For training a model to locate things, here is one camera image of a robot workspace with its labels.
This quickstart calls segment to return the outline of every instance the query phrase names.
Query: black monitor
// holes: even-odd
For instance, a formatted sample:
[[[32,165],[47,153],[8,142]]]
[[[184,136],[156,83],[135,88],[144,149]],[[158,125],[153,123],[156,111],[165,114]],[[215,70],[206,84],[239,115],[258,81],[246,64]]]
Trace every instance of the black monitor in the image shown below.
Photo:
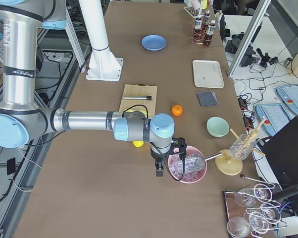
[[[265,144],[258,143],[282,189],[298,184],[298,117]],[[298,195],[288,198],[298,216]]]

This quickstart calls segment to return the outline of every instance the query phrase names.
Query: blue cable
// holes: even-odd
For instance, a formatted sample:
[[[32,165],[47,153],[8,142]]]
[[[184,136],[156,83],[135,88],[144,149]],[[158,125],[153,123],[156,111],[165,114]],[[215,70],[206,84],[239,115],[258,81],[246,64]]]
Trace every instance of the blue cable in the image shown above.
[[[281,212],[283,211],[283,209],[286,207],[286,206],[288,206],[290,203],[292,203],[292,202],[288,202],[288,203],[286,203],[285,205],[283,205],[283,207],[280,209],[280,215],[281,215]],[[277,229],[277,236],[278,236],[278,238],[280,238],[280,233],[279,233],[279,229]]]

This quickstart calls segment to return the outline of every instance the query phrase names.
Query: blue plate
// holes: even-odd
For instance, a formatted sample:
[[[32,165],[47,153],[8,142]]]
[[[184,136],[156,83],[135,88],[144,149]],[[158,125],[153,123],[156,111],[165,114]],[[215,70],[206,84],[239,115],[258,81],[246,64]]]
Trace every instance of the blue plate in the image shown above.
[[[166,46],[167,41],[162,36],[149,35],[141,40],[141,44],[149,51],[159,51]]]

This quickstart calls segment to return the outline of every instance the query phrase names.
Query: orange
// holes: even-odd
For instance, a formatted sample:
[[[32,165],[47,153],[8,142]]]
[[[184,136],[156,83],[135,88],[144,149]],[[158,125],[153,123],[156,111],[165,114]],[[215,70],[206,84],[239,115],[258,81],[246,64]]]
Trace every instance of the orange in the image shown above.
[[[183,113],[183,108],[181,105],[176,104],[172,107],[171,112],[174,116],[179,117]]]

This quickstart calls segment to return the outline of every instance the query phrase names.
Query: white pole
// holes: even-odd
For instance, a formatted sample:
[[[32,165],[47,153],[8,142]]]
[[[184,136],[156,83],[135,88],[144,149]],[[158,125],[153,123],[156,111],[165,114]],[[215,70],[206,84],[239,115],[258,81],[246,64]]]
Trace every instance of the white pole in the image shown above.
[[[86,79],[119,81],[123,59],[115,58],[109,49],[100,0],[79,3],[93,50]]]

